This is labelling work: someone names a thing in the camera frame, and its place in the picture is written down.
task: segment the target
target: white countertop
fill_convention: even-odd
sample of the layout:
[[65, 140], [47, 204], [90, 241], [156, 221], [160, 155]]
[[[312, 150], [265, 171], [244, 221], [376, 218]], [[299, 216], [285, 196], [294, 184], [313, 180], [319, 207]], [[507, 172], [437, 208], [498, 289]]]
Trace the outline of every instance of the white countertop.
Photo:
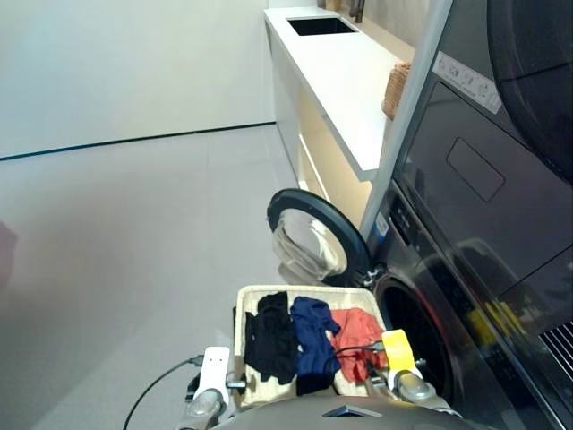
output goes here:
[[299, 36], [287, 21], [318, 16], [339, 15], [318, 7], [265, 11], [356, 176], [372, 180], [392, 124], [381, 103], [389, 73], [402, 60], [360, 31]]

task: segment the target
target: metal vent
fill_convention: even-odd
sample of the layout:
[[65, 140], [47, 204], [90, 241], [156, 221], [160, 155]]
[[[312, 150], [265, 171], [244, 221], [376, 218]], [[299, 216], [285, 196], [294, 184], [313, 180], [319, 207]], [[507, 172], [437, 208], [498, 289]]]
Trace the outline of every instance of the metal vent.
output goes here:
[[565, 322], [539, 337], [573, 381], [573, 321]]

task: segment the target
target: floor tile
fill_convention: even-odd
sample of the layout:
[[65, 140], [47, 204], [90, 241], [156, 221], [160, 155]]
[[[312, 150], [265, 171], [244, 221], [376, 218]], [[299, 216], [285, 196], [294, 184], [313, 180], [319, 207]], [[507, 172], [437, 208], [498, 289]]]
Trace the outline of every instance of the floor tile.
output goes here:
[[[2, 427], [120, 428], [157, 375], [231, 346], [238, 289], [283, 283], [266, 207], [294, 182], [274, 125], [0, 163]], [[133, 428], [173, 428], [195, 372]]]

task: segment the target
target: dark stripe on wall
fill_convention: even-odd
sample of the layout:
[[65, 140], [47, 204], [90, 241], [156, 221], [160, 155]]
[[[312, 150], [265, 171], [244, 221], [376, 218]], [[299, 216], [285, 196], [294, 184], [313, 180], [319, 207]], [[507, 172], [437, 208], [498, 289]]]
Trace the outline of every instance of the dark stripe on wall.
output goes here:
[[8, 159], [24, 159], [27, 157], [34, 157], [36, 155], [54, 154], [56, 152], [83, 150], [86, 148], [96, 148], [98, 146], [116, 145], [118, 143], [148, 141], [150, 139], [162, 139], [164, 137], [186, 136], [189, 134], [226, 132], [228, 130], [240, 130], [242, 128], [262, 127], [264, 125], [274, 125], [274, 124], [276, 124], [276, 121], [269, 121], [268, 123], [233, 125], [230, 127], [209, 128], [206, 130], [196, 130], [194, 132], [181, 132], [181, 133], [170, 133], [170, 134], [158, 134], [157, 136], [134, 137], [132, 139], [120, 139], [118, 141], [87, 143], [85, 145], [69, 146], [69, 147], [65, 147], [65, 148], [55, 148], [53, 150], [43, 150], [43, 151], [39, 150], [37, 152], [27, 152], [25, 154], [9, 155], [8, 157], [0, 157], [0, 161], [7, 161]]

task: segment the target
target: white wall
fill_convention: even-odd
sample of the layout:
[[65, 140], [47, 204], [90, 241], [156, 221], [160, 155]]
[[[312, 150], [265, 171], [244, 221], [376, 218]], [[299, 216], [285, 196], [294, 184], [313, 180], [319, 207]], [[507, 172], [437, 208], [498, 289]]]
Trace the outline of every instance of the white wall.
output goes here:
[[0, 157], [274, 120], [266, 6], [0, 3]]
[[316, 6], [316, 0], [269, 0], [269, 8], [299, 6]]

